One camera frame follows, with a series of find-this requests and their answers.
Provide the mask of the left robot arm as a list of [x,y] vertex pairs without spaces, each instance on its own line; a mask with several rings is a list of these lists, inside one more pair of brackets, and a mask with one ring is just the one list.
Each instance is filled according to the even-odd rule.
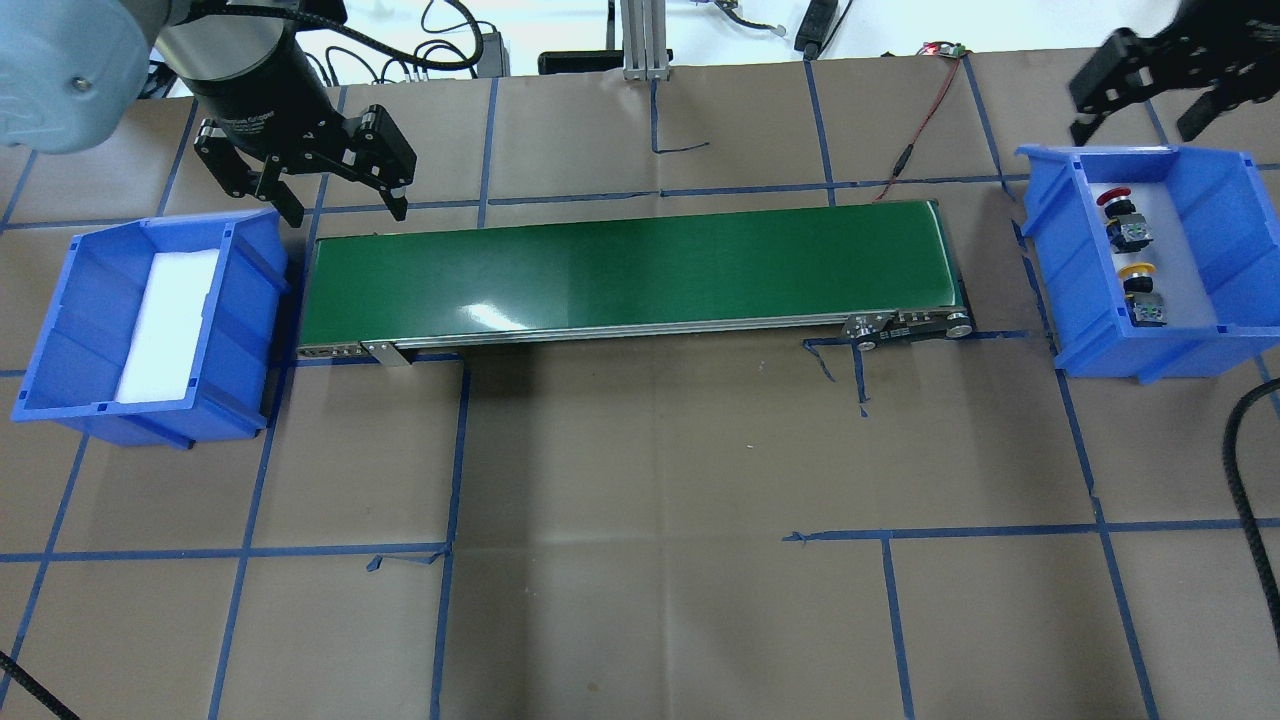
[[298,227],[285,178],[330,173],[403,220],[415,151],[385,108],[339,113],[297,40],[346,22],[342,1],[5,1],[3,142],[46,154],[102,143],[159,51],[206,111],[195,152],[225,195]]

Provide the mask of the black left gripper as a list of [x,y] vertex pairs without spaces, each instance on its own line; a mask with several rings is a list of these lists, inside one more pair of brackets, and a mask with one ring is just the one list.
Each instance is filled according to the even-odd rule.
[[375,190],[390,215],[404,220],[417,154],[380,104],[344,119],[296,35],[296,26],[161,31],[161,55],[207,114],[195,138],[200,160],[225,195],[268,202],[293,228],[305,206],[282,174],[337,173]]

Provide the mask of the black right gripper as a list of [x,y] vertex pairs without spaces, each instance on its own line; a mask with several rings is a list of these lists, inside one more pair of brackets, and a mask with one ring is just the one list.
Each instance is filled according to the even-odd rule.
[[1166,74],[1175,86],[1221,81],[1178,118],[1180,140],[1190,142],[1224,113],[1277,92],[1276,79],[1222,81],[1276,63],[1277,53],[1277,1],[1181,1],[1165,38],[1114,29],[1068,82],[1071,141],[1087,145],[1110,115],[1165,91]]

